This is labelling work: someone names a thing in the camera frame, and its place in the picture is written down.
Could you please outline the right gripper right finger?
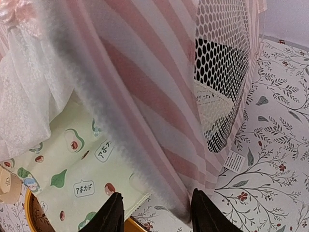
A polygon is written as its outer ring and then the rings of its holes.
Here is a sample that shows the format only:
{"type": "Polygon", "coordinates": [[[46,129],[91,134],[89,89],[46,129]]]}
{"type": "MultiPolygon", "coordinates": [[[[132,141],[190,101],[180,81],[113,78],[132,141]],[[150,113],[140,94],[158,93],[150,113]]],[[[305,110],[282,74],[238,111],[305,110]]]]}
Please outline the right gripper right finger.
{"type": "Polygon", "coordinates": [[[194,232],[242,232],[197,188],[191,199],[191,215],[194,232]]]}

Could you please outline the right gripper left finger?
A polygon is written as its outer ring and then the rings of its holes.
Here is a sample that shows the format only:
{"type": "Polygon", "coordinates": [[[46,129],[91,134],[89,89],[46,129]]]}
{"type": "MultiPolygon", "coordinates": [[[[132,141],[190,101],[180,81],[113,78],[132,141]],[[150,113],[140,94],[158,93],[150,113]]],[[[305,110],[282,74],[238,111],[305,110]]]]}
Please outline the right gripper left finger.
{"type": "Polygon", "coordinates": [[[115,192],[82,228],[82,232],[124,232],[124,216],[123,197],[115,192]]]}

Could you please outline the brown checkered mat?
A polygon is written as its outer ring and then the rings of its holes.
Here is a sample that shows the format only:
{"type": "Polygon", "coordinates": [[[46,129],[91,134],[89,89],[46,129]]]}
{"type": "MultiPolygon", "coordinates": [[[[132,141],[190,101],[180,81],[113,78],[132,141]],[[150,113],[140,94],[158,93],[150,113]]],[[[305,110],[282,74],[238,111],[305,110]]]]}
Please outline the brown checkered mat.
{"type": "Polygon", "coordinates": [[[114,192],[122,194],[128,218],[161,180],[143,154],[98,128],[75,94],[50,128],[51,137],[24,154],[2,148],[0,164],[37,198],[57,232],[81,230],[114,192]]]}

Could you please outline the yellow double bowl holder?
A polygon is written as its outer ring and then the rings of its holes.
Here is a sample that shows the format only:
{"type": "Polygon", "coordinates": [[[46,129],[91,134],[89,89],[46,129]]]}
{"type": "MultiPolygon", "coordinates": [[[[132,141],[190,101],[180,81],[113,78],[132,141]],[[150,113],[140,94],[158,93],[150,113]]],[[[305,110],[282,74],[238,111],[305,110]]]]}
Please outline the yellow double bowl holder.
{"type": "MultiPolygon", "coordinates": [[[[31,232],[55,232],[37,198],[30,190],[25,195],[25,215],[31,232]]],[[[125,221],[125,232],[146,232],[146,230],[132,218],[125,221]]]]}

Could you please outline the pink striped pet tent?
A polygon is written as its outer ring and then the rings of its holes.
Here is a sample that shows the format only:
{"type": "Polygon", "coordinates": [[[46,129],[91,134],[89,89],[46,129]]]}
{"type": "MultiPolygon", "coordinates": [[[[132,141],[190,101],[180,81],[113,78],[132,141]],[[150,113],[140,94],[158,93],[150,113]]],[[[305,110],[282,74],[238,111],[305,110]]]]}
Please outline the pink striped pet tent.
{"type": "Polygon", "coordinates": [[[3,0],[0,149],[51,137],[72,94],[96,126],[157,169],[183,222],[211,196],[260,55],[265,0],[3,0]]]}

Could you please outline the cream pet bowl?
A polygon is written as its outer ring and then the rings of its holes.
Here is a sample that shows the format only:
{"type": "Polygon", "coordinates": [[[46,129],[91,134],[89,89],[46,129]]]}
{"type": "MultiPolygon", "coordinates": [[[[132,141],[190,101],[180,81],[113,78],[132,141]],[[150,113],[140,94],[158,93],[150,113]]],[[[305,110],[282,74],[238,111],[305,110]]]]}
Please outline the cream pet bowl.
{"type": "Polygon", "coordinates": [[[22,191],[22,182],[14,174],[0,168],[0,203],[16,203],[22,191]]]}

